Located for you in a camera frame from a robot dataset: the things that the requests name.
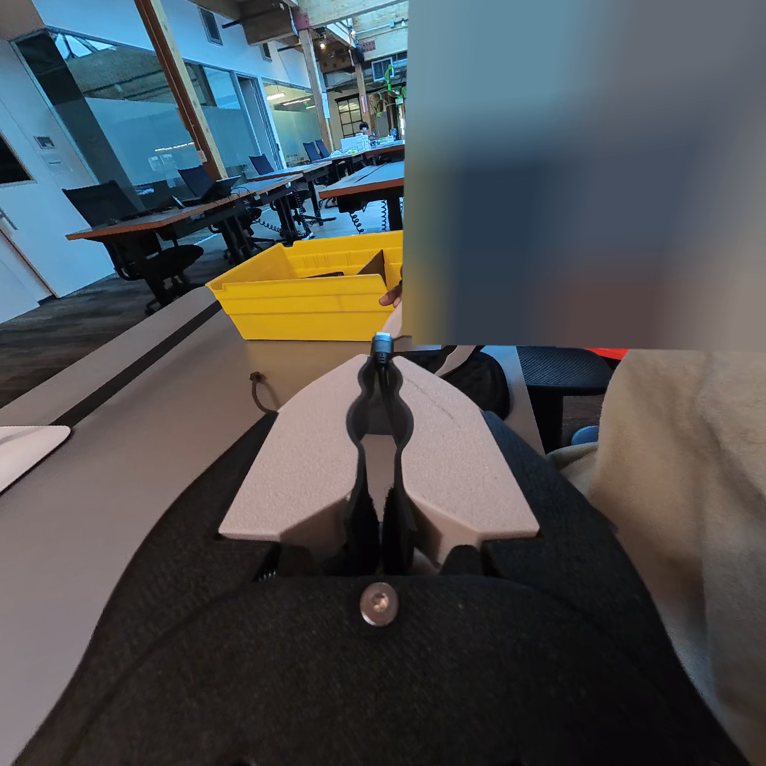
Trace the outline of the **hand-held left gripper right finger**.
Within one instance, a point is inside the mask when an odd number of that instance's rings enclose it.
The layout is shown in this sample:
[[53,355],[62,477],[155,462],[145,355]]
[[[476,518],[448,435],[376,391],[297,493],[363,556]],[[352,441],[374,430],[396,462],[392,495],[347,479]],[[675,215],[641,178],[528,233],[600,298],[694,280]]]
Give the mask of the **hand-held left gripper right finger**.
[[436,565],[460,545],[531,539],[540,527],[482,410],[403,357],[399,396],[413,418],[401,478],[414,504],[415,546]]

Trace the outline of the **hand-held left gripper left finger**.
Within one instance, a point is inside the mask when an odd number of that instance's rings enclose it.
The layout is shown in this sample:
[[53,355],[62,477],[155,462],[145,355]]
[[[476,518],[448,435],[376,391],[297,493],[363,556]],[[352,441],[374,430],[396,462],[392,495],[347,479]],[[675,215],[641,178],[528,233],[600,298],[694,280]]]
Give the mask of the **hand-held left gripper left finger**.
[[264,440],[218,532],[228,539],[344,543],[359,449],[347,416],[361,394],[357,355],[295,394]]

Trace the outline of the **yellow plastic bin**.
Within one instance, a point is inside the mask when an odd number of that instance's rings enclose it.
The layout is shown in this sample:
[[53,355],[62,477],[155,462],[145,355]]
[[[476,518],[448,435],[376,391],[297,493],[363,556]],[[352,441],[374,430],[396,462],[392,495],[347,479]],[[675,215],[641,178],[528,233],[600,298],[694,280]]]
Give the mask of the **yellow plastic bin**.
[[[387,284],[357,275],[380,249]],[[275,244],[207,287],[245,340],[367,342],[393,311],[378,301],[402,256],[401,231]]]

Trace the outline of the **black mesh office chair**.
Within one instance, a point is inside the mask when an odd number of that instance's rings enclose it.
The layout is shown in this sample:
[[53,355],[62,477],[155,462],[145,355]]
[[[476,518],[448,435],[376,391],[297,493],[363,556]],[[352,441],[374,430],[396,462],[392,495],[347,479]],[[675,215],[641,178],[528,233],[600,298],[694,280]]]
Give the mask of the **black mesh office chair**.
[[564,398],[604,394],[613,372],[599,355],[586,349],[517,346],[516,351],[547,454],[561,446]]

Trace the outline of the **orange-edged desk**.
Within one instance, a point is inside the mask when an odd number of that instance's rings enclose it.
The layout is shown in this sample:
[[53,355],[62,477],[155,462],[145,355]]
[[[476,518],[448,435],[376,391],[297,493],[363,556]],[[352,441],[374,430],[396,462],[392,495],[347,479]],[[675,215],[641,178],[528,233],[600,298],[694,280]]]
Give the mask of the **orange-edged desk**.
[[254,240],[247,236],[242,218],[250,212],[250,206],[263,205],[272,198],[278,199],[288,193],[288,184],[298,176],[276,180],[248,182],[221,200],[192,207],[174,207],[150,212],[149,215],[134,218],[117,225],[89,227],[66,236],[69,241],[91,241],[101,243],[120,235],[134,235],[154,231],[162,248],[173,246],[173,241],[195,234],[209,227],[215,228],[224,237],[231,259],[235,264],[249,260],[260,251]]
[[405,195],[405,162],[365,166],[319,191],[319,199],[335,199],[340,213],[351,216],[359,234],[364,233],[357,213],[375,201],[382,203],[383,231],[402,231]]

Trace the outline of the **black laptop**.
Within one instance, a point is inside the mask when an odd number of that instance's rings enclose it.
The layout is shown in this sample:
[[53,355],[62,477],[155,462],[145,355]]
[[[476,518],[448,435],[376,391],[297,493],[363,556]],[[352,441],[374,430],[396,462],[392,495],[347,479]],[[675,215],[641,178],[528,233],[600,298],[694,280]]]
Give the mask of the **black laptop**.
[[221,200],[231,195],[234,187],[242,181],[242,176],[213,179],[203,166],[180,168],[178,173],[195,197],[181,200],[184,207],[204,205]]

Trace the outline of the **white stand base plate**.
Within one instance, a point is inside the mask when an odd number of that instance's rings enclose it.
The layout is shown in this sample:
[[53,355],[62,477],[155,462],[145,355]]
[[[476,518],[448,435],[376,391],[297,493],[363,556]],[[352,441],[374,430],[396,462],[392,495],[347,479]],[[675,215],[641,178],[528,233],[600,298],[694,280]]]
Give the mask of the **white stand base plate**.
[[46,459],[70,435],[69,426],[1,426],[1,491]]

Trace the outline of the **wooden post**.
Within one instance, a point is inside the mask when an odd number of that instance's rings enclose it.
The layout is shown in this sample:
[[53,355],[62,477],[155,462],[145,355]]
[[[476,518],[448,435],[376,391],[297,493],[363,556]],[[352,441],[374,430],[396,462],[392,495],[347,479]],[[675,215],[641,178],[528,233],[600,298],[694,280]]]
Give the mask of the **wooden post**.
[[201,164],[215,180],[227,177],[225,164],[218,151],[161,2],[135,1],[134,4],[152,43],[158,62],[166,75],[180,119],[193,141]]

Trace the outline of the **black wall poster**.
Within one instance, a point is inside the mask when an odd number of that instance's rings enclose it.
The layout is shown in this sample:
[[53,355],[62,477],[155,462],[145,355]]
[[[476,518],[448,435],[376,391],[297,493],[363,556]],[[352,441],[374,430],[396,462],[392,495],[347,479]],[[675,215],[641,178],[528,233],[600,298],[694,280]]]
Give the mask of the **black wall poster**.
[[0,137],[0,183],[2,186],[32,182],[33,177],[14,150]]

